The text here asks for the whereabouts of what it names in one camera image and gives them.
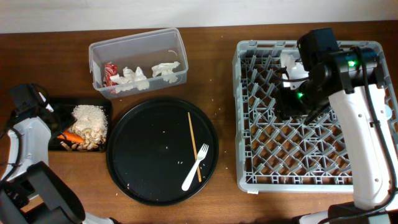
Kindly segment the white tissue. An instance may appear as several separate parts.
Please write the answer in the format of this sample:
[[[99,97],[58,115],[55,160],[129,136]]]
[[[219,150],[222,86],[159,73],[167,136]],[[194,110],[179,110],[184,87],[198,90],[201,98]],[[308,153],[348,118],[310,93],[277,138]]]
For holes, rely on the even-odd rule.
[[[157,77],[160,75],[165,82],[175,83],[178,78],[174,74],[173,69],[180,65],[179,62],[173,63],[160,63],[152,67],[152,76]]]

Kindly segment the grey plate with food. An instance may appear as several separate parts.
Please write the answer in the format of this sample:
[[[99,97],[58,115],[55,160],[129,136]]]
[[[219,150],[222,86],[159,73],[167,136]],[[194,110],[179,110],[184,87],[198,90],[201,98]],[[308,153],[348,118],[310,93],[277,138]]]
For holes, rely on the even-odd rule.
[[[298,79],[308,78],[308,72],[304,70],[301,62],[296,62],[293,55],[281,53],[280,64],[285,68],[285,73],[282,73],[282,79],[296,80],[296,82],[283,82],[285,88],[289,87],[291,90],[297,89],[303,81]]]

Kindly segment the orange carrot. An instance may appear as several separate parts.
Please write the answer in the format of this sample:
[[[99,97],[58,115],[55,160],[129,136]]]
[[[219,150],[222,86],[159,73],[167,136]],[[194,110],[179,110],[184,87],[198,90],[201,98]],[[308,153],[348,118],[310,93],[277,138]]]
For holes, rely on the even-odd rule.
[[[60,135],[57,136],[57,139],[63,139],[78,144],[83,144],[85,142],[85,140],[79,135],[70,133],[68,131],[62,132]]]

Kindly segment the white plastic fork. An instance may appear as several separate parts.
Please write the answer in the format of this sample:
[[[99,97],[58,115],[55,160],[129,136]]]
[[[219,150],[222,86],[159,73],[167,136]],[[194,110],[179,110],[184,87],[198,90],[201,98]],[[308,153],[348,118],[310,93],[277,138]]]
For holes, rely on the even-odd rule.
[[[197,159],[196,159],[195,163],[193,164],[192,168],[190,169],[190,172],[187,174],[185,180],[183,181],[183,184],[182,184],[183,191],[187,191],[190,188],[193,177],[197,173],[197,168],[199,166],[199,163],[202,160],[204,160],[204,158],[206,157],[208,148],[209,148],[209,145],[207,145],[207,144],[203,144],[201,146],[201,148],[197,154]]]

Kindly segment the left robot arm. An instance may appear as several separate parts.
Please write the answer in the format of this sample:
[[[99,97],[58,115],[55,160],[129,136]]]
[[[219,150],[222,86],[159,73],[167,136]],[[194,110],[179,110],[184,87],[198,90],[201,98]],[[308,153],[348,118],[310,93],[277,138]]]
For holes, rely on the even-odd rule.
[[[7,122],[11,140],[1,177],[2,223],[116,223],[85,212],[76,194],[50,169],[49,142],[74,117],[47,108],[16,109]]]

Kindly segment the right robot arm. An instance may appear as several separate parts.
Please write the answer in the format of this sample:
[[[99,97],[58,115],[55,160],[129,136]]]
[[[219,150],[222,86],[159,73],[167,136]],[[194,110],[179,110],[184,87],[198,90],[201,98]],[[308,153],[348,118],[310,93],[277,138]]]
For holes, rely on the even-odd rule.
[[[282,88],[278,110],[283,119],[312,121],[331,108],[340,123],[353,175],[352,203],[300,217],[300,223],[389,223],[397,210],[397,137],[395,112],[388,111],[387,67],[380,47],[299,42],[302,66],[282,54],[290,88]],[[306,76],[299,77],[301,70]]]

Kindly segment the wooden chopstick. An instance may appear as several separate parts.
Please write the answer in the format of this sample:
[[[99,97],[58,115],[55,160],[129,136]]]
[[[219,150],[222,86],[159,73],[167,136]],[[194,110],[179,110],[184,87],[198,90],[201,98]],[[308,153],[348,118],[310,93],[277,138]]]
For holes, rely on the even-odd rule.
[[[193,132],[192,119],[190,116],[190,112],[188,112],[187,114],[188,114],[188,123],[189,123],[189,128],[190,128],[190,136],[191,136],[192,146],[193,146],[193,153],[194,153],[195,160],[196,160],[197,159],[197,147],[196,147],[195,136],[194,136],[194,132]],[[198,176],[198,182],[202,183],[201,172],[200,172],[199,167],[197,167],[197,176]]]

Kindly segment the red candy wrapper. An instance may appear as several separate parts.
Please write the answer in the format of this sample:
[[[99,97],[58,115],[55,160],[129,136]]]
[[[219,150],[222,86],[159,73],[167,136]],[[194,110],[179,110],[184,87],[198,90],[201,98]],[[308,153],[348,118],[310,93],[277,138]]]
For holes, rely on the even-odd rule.
[[[107,63],[104,66],[104,78],[103,78],[104,86],[105,87],[115,86],[116,83],[112,81],[111,77],[117,74],[118,74],[118,67],[111,62]]]

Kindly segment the white napkin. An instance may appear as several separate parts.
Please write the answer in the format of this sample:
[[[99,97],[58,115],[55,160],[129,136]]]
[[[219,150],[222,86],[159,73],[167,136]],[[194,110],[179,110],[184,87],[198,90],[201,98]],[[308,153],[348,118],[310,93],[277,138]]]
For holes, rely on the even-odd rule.
[[[123,68],[122,76],[116,74],[111,76],[110,80],[116,84],[116,93],[132,90],[133,88],[142,91],[150,87],[149,81],[140,67],[137,67],[135,72],[125,67]]]

